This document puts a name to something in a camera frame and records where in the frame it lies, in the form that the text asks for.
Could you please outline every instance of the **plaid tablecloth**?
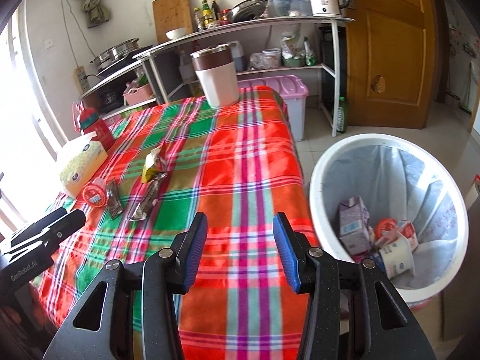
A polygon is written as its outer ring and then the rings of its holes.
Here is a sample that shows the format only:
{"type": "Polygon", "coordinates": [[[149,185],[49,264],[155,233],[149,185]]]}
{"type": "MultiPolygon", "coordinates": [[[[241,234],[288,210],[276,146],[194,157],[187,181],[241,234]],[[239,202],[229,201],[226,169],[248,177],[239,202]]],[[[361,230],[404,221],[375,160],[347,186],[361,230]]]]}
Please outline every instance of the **plaid tablecloth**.
{"type": "MultiPolygon", "coordinates": [[[[197,211],[208,236],[195,284],[176,297],[183,351],[190,359],[294,359],[307,298],[287,285],[272,233],[284,211],[294,230],[316,238],[302,171],[286,118],[267,87],[215,110],[188,98],[136,112],[114,126],[117,138],[95,176],[119,183],[124,206],[137,204],[146,155],[167,146],[170,176],[149,218],[112,220],[104,209],[60,195],[52,208],[80,208],[86,226],[61,245],[35,285],[60,325],[106,261],[142,261],[188,229],[197,211]]],[[[140,297],[134,328],[140,330],[140,297]]]]}

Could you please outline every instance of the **cutting board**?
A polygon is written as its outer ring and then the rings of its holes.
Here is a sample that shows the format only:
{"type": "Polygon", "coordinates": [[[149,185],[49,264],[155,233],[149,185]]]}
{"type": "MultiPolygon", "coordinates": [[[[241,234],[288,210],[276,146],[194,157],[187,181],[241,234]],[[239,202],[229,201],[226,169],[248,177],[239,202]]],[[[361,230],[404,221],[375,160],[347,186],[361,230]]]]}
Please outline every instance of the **cutting board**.
{"type": "Polygon", "coordinates": [[[191,21],[190,0],[155,0],[152,4],[155,31],[159,44],[167,42],[169,38],[165,33],[176,28],[185,27],[187,34],[194,31],[191,21]]]}

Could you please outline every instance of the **blue gripper pad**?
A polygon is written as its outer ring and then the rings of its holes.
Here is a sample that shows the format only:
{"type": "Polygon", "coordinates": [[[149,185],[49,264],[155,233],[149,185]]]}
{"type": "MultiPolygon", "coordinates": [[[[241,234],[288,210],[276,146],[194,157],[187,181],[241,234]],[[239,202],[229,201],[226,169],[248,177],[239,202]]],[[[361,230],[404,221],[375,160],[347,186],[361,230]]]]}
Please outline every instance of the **blue gripper pad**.
{"type": "Polygon", "coordinates": [[[278,253],[280,254],[286,281],[295,292],[298,292],[302,283],[299,276],[298,259],[289,239],[288,232],[291,232],[291,234],[295,236],[285,214],[283,212],[276,214],[273,218],[273,237],[277,244],[278,253]]]}
{"type": "Polygon", "coordinates": [[[200,265],[200,259],[202,257],[203,246],[205,245],[207,238],[207,228],[207,216],[202,212],[198,212],[189,229],[189,232],[194,231],[194,235],[191,240],[190,250],[185,260],[185,276],[183,279],[185,292],[188,292],[195,281],[195,276],[197,275],[198,266],[200,265]]]}

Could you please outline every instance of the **white and brown canister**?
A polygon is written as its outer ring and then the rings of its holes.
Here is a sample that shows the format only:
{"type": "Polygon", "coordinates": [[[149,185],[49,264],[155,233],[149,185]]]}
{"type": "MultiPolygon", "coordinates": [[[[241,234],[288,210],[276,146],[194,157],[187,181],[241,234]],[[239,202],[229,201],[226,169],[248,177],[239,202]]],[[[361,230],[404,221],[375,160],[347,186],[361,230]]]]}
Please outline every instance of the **white and brown canister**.
{"type": "Polygon", "coordinates": [[[190,55],[207,102],[212,108],[228,107],[239,100],[237,72],[229,44],[212,46],[190,55]]]}

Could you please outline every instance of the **power strip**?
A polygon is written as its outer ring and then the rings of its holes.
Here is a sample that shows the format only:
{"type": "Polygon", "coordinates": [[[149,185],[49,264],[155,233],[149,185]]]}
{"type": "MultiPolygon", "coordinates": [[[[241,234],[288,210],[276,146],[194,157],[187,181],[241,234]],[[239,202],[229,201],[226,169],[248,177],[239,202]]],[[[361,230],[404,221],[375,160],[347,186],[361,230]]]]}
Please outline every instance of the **power strip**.
{"type": "Polygon", "coordinates": [[[87,74],[85,73],[85,68],[83,66],[78,66],[73,71],[73,78],[77,84],[77,88],[81,94],[85,93],[90,89],[90,84],[87,80],[87,74]]]}

